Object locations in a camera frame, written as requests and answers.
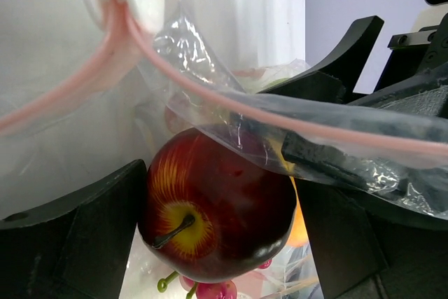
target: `apple stem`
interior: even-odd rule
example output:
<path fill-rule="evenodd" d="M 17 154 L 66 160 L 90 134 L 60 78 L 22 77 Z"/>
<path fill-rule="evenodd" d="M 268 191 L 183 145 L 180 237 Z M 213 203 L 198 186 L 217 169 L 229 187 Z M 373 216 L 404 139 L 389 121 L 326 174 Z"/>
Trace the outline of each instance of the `apple stem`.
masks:
<path fill-rule="evenodd" d="M 197 283 L 195 281 L 195 285 L 191 288 L 190 292 L 187 293 L 187 296 L 185 297 L 185 299 L 191 299 L 193 298 L 193 296 L 196 294 L 196 290 L 197 290 L 197 285 L 199 283 Z"/>
<path fill-rule="evenodd" d="M 157 290 L 161 293 L 164 293 L 168 289 L 169 283 L 171 283 L 175 278 L 179 276 L 179 273 L 174 271 L 167 278 L 161 278 L 157 283 Z"/>
<path fill-rule="evenodd" d="M 171 231 L 170 233 L 168 233 L 166 235 L 155 237 L 151 246 L 154 249 L 163 248 L 163 246 L 166 243 L 168 243 L 171 239 L 173 239 L 174 236 L 179 234 L 182 230 L 185 230 L 186 228 L 192 226 L 195 221 L 196 221 L 195 217 L 193 215 L 188 214 L 187 216 L 185 216 L 183 218 L 183 221 L 179 227 L 177 227 L 176 229 L 174 229 L 173 231 Z"/>

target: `red apple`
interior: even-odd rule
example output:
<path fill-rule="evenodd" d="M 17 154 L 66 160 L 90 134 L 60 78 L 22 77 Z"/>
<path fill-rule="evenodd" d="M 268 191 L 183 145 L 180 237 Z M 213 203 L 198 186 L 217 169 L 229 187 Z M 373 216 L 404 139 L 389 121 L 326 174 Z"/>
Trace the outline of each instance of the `red apple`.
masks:
<path fill-rule="evenodd" d="M 267 142 L 215 126 L 244 152 Z M 192 128 L 163 146 L 148 170 L 139 231 L 148 248 L 175 271 L 219 283 L 252 271 L 288 240 L 296 195 L 287 176 L 267 171 Z"/>

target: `green cherry stem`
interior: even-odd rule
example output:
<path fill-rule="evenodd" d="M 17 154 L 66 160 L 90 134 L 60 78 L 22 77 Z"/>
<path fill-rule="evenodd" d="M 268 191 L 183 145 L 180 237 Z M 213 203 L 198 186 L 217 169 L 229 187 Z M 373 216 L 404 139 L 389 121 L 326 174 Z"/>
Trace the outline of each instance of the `green cherry stem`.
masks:
<path fill-rule="evenodd" d="M 191 288 L 190 292 L 187 293 L 187 296 L 185 297 L 185 299 L 193 298 L 193 296 L 196 294 L 198 284 L 199 283 L 195 282 L 195 285 Z"/>
<path fill-rule="evenodd" d="M 171 239 L 173 239 L 174 236 L 179 234 L 182 230 L 185 230 L 186 228 L 192 226 L 195 221 L 196 220 L 195 220 L 195 217 L 193 215 L 185 216 L 183 218 L 183 221 L 182 221 L 182 223 L 180 224 L 179 227 L 177 227 L 173 231 L 167 233 L 166 235 L 155 237 L 153 243 L 151 244 L 151 246 L 154 249 L 161 249 L 161 248 L 163 248 L 163 246 L 166 243 L 168 243 Z"/>
<path fill-rule="evenodd" d="M 175 278 L 179 276 L 179 273 L 174 271 L 167 278 L 161 278 L 157 283 L 157 290 L 161 293 L 164 293 L 168 289 L 169 283 L 171 283 Z"/>

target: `dark red apple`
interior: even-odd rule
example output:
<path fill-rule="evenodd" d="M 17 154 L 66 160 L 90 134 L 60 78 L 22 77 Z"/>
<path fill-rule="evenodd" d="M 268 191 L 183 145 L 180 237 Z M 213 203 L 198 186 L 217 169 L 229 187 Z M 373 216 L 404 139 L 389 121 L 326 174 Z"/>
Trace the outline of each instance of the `dark red apple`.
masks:
<path fill-rule="evenodd" d="M 246 153 L 265 157 L 266 141 L 216 126 Z M 175 271 L 218 283 L 256 269 L 284 247 L 296 195 L 287 176 L 269 172 L 192 128 L 163 146 L 148 170 L 139 231 Z"/>

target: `brown stem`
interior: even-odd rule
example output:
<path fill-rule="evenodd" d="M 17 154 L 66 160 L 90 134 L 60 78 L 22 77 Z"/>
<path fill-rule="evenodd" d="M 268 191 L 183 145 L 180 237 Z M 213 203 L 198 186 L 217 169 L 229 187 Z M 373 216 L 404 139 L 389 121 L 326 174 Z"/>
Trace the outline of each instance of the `brown stem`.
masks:
<path fill-rule="evenodd" d="M 161 249 L 163 246 L 168 243 L 171 239 L 173 239 L 174 236 L 179 234 L 182 230 L 185 230 L 186 228 L 193 225 L 193 223 L 196 221 L 195 217 L 193 215 L 187 215 L 183 218 L 182 223 L 179 227 L 174 229 L 173 231 L 169 232 L 166 235 L 157 236 L 154 238 L 153 243 L 151 244 L 153 249 Z"/>

